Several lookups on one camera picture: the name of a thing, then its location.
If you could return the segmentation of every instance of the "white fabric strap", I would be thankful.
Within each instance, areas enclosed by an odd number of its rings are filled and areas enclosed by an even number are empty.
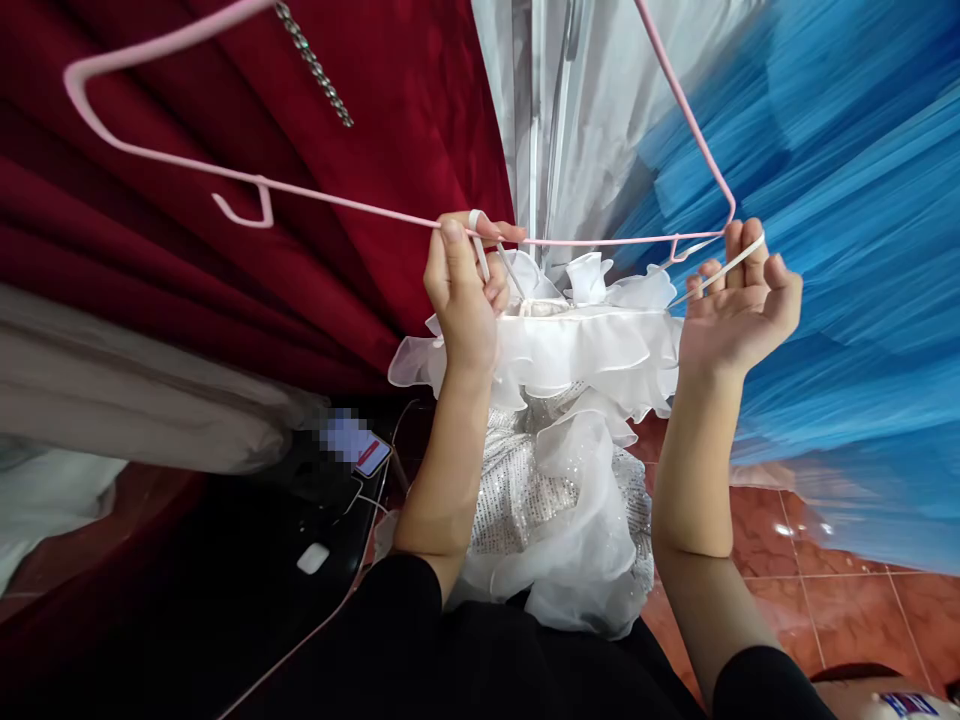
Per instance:
[[[470,211],[470,217],[467,219],[467,224],[470,225],[470,229],[473,232],[477,232],[477,222],[480,220],[480,216],[487,217],[487,214],[483,210],[473,209]],[[490,279],[490,267],[487,265],[487,257],[483,252],[483,243],[480,241],[480,238],[473,238],[473,247],[477,250],[477,259],[480,260],[480,270],[483,272],[483,279],[487,281]],[[503,243],[497,243],[497,255],[500,256],[500,260],[503,262],[503,266],[507,268],[507,272],[510,273],[510,278],[513,280],[513,284],[517,288],[517,292],[520,293],[520,299],[526,300],[527,296],[523,293],[523,288],[520,286],[520,281],[517,279],[517,274],[513,270],[513,264],[510,262],[510,258],[507,257],[507,251],[503,249]]]
[[[767,239],[767,234],[766,234],[766,233],[760,233],[760,237],[758,237],[756,240],[754,240],[752,243],[750,243],[750,245],[749,245],[743,252],[741,252],[739,255],[737,255],[733,260],[731,260],[731,261],[728,262],[726,265],[724,265],[722,268],[720,268],[720,272],[718,272],[718,273],[717,273],[716,275],[714,275],[713,277],[708,278],[706,282],[701,283],[700,286],[699,286],[696,290],[691,290],[691,291],[688,292],[686,295],[684,295],[682,298],[680,298],[680,299],[678,299],[678,300],[674,300],[672,303],[670,303],[670,304],[667,306],[667,310],[669,310],[670,308],[672,308],[674,305],[679,305],[679,304],[682,303],[684,300],[689,299],[690,297],[693,296],[694,293],[698,293],[698,292],[700,292],[700,291],[702,291],[702,290],[707,289],[707,288],[710,287],[711,285],[713,285],[713,283],[715,283],[717,280],[719,280],[720,278],[722,278],[724,275],[726,275],[728,272],[730,272],[730,271],[731,271],[733,268],[735,268],[737,265],[739,265],[740,263],[742,263],[742,262],[750,255],[750,253],[752,253],[752,252],[753,252],[754,250],[756,250],[758,247],[760,247],[761,245],[763,245],[763,243],[766,242],[766,239]],[[685,253],[684,259],[686,259],[686,255],[689,255],[692,250],[693,250],[693,248],[690,248],[690,250],[688,250],[688,251]]]
[[[467,224],[470,225],[470,229],[473,232],[477,231],[477,221],[480,219],[480,216],[483,215],[486,217],[482,210],[473,209],[470,211],[470,217],[467,220]],[[483,281],[489,282],[490,280],[490,266],[487,265],[487,254],[483,251],[483,243],[480,241],[480,238],[473,237],[473,247],[477,251],[477,260],[480,261],[480,270],[483,272]]]

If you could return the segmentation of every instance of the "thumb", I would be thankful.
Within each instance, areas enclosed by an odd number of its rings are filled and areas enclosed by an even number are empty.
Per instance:
[[[763,278],[770,286],[763,314],[782,331],[782,339],[786,340],[800,324],[803,278],[787,270],[780,253],[767,258],[763,264]]]
[[[458,288],[475,285],[480,287],[477,275],[477,256],[473,245],[467,240],[463,225],[456,220],[444,220],[440,226],[444,249],[447,251],[447,268],[450,273],[450,292]]]

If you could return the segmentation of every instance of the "person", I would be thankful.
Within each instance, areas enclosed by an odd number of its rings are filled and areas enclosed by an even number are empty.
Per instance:
[[[660,456],[653,554],[696,673],[703,707],[638,619],[610,642],[539,625],[515,603],[467,602],[444,613],[473,527],[497,353],[496,316],[509,292],[488,255],[484,283],[466,213],[440,218],[424,285],[447,370],[430,442],[397,521],[392,554],[343,609],[275,673],[265,716],[834,717],[780,648],[730,559],[730,450],[747,372],[796,329],[802,280],[759,246],[706,291],[700,274],[680,341],[679,384]],[[516,242],[522,229],[481,218],[480,234]],[[725,230],[728,258],[760,237],[760,221]]]

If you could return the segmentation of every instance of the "blue fabric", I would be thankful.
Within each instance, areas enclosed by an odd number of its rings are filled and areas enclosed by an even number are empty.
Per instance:
[[[774,1],[691,105],[738,216],[805,281],[800,328],[748,377],[734,461],[788,461],[832,547],[960,573],[960,4]],[[652,189],[617,237],[722,225],[679,112],[638,161]]]

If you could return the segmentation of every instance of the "hand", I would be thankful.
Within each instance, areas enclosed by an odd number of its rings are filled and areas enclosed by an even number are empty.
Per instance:
[[[756,218],[730,223],[724,236],[727,261],[763,233]],[[721,264],[709,260],[700,274],[711,278]],[[687,317],[680,336],[681,372],[732,371],[742,377],[783,343],[800,322],[803,279],[787,270],[783,258],[770,257],[762,244],[726,276],[700,290],[699,275],[687,278]]]
[[[473,241],[463,229],[469,213],[441,215],[439,230],[430,236],[430,255],[423,284],[443,331],[447,368],[492,372],[496,362],[496,316],[510,300],[506,269],[495,254],[487,255],[490,280],[484,284]],[[494,224],[481,216],[477,232],[506,242],[525,237],[521,228]]]

